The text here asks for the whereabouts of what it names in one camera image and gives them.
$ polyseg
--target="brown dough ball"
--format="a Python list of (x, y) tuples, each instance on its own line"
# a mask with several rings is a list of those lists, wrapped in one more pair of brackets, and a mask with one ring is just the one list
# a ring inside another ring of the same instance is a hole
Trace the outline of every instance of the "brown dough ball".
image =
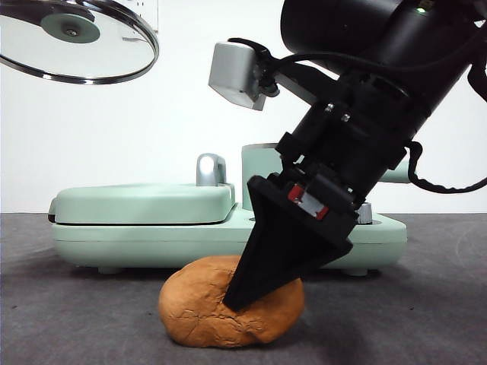
[(196, 260), (173, 274), (159, 295), (159, 315), (179, 344), (234, 348), (274, 341), (304, 308), (301, 279), (235, 312), (222, 303), (240, 256)]

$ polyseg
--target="metal rim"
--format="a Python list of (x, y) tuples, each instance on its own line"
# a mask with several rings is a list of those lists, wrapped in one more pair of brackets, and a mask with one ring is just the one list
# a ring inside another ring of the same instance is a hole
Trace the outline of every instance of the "metal rim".
[(114, 2), (112, 0), (37, 0), (40, 2), (49, 3), (65, 3), (72, 6), (79, 6), (87, 8), (88, 10), (96, 11), (98, 13), (107, 15), (112, 19), (116, 19), (121, 23), (131, 27), (133, 30), (139, 32), (149, 43), (154, 52), (154, 59), (144, 68), (138, 71), (134, 71), (128, 74), (119, 76), (107, 76), (105, 78), (84, 78), (78, 76), (69, 76), (63, 74), (56, 74), (34, 68), (32, 66), (25, 65), (10, 59), (0, 54), (0, 63), (7, 65), (15, 70), (22, 71), (25, 74), (36, 76), (38, 78), (44, 78), (46, 80), (60, 81), (70, 84), (85, 84), (85, 85), (104, 85), (104, 84), (117, 84), (119, 82), (125, 82), (138, 78), (147, 73), (159, 58), (159, 42), (155, 32), (151, 29), (151, 26), (136, 13), (126, 8), (125, 6)]
[(255, 143), (255, 144), (248, 144), (246, 146), (243, 146), (242, 151), (276, 148), (276, 147), (277, 147), (277, 143)]

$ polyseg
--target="silver camera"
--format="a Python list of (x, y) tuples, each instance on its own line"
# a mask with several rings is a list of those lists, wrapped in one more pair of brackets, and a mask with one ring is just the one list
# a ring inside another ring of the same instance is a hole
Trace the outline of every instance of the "silver camera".
[(215, 45), (208, 84), (233, 104), (262, 110), (266, 96), (259, 92), (256, 69), (253, 48), (241, 43), (220, 42)]

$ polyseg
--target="gray knob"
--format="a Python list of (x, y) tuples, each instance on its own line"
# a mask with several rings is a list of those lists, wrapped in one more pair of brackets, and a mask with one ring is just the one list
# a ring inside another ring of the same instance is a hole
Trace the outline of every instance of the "gray knob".
[(227, 182), (227, 168), (223, 157), (202, 154), (196, 164), (196, 186), (218, 186)]
[(372, 204), (371, 203), (364, 203), (362, 206), (357, 210), (358, 213), (358, 224), (371, 224), (373, 222), (372, 219)]

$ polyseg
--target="mint green appliance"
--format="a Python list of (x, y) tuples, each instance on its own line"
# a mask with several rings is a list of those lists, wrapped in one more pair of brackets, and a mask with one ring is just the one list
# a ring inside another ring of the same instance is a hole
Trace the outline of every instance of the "mint green appliance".
[[(123, 268), (179, 268), (204, 256), (239, 255), (253, 228), (247, 180), (281, 169), (273, 144), (242, 150), (243, 203), (235, 202), (221, 157), (198, 159), (196, 184), (99, 186), (61, 191), (49, 210), (57, 253), (75, 265), (100, 273)], [(406, 164), (384, 182), (407, 183)], [(406, 247), (406, 226), (373, 214), (351, 233), (352, 251), (324, 266), (349, 275), (392, 265)]]

